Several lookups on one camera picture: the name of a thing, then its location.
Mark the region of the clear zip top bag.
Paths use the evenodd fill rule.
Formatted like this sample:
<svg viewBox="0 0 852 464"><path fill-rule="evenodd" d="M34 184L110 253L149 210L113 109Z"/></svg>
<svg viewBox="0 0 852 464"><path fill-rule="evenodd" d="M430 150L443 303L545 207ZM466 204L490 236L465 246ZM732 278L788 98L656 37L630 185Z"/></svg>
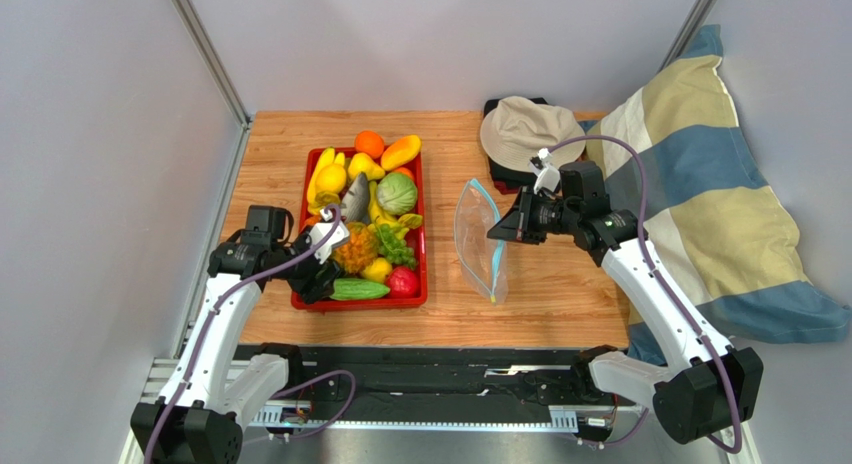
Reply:
<svg viewBox="0 0 852 464"><path fill-rule="evenodd" d="M487 237L499 221L498 207L478 179L470 179L455 208L453 236L467 285L492 305L508 297L506 243Z"/></svg>

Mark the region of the orange toy pineapple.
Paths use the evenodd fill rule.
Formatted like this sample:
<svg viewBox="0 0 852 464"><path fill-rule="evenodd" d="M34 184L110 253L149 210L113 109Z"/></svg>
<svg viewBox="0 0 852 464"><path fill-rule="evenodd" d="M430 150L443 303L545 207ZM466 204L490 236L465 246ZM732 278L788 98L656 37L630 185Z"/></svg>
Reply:
<svg viewBox="0 0 852 464"><path fill-rule="evenodd" d="M352 222L346 227L349 230L349 240L333 251L332 259L347 274L354 275L362 272L378 258L379 241L366 224Z"/></svg>

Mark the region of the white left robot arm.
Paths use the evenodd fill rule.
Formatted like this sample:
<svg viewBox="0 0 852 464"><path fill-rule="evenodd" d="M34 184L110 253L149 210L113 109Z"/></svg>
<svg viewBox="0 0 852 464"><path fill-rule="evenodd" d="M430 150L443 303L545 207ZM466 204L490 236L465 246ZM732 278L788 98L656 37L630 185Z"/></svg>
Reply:
<svg viewBox="0 0 852 464"><path fill-rule="evenodd" d="M179 362L152 403L136 405L131 430L146 463L235 463L255 415L295 368L286 353L253 355L227 379L239 337L269 280L287 280L311 299L330 295L333 251L350 233L337 204L291 241L292 214L253 205L245 226L210 255L198 320Z"/></svg>

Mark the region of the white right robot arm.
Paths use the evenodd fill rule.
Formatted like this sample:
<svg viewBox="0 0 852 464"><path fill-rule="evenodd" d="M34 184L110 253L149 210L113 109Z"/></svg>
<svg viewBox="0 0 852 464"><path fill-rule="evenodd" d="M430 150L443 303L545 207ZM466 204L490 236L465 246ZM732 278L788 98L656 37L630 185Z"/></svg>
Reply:
<svg viewBox="0 0 852 464"><path fill-rule="evenodd" d="M737 349L672 281L644 227L629 210L614 210L601 169L587 161L554 167L534 157L536 176L488 231L491 239L541 244L570 235L639 311L664 356L653 365L609 345L574 360L574 391L584 400L616 395L656 415L675 442L687 444L730 428L734 442L752 418L763 362Z"/></svg>

